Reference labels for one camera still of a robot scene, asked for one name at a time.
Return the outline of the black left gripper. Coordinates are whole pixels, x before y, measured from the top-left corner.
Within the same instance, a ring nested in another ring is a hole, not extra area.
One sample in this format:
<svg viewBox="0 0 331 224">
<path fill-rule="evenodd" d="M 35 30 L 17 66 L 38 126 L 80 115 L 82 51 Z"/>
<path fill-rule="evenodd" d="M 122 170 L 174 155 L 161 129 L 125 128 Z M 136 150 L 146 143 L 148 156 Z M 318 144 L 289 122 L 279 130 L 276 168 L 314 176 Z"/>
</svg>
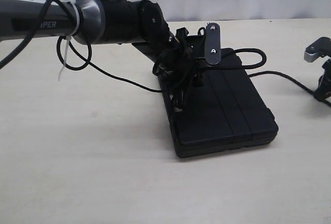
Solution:
<svg viewBox="0 0 331 224">
<path fill-rule="evenodd" d="M 198 76 L 199 59 L 194 56 L 194 46 L 188 42 L 188 30 L 178 29 L 174 36 L 168 28 L 156 30 L 153 46 L 157 50 L 152 73 L 166 78 L 166 93 L 172 96 L 171 105 L 182 110 L 187 103 L 187 95 L 194 78 Z"/>
</svg>

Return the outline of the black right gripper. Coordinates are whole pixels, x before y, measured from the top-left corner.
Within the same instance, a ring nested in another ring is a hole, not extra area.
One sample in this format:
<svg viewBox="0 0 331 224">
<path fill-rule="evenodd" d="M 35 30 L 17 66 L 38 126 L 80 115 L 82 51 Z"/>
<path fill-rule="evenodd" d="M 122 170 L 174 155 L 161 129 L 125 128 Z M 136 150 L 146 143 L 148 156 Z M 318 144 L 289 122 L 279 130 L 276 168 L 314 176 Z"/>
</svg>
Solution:
<svg viewBox="0 0 331 224">
<path fill-rule="evenodd" d="M 322 65 L 323 74 L 318 79 L 318 87 L 313 93 L 313 97 L 322 102 L 330 97 L 330 58 Z"/>
</svg>

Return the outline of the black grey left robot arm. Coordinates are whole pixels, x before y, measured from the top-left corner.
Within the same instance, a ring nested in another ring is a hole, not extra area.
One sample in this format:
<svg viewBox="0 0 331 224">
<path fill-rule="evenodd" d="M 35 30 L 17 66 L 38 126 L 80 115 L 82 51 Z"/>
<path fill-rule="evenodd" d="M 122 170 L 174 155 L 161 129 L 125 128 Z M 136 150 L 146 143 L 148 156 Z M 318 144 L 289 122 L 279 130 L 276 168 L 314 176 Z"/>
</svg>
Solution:
<svg viewBox="0 0 331 224">
<path fill-rule="evenodd" d="M 1 60 L 8 65 L 33 38 L 76 40 L 97 44 L 133 45 L 153 63 L 153 74 L 166 81 L 165 91 L 175 108 L 182 109 L 188 92 L 201 87 L 205 29 L 190 43 L 185 29 L 172 33 L 157 3 L 149 0 L 1 0 L 1 40 L 20 41 Z"/>
</svg>

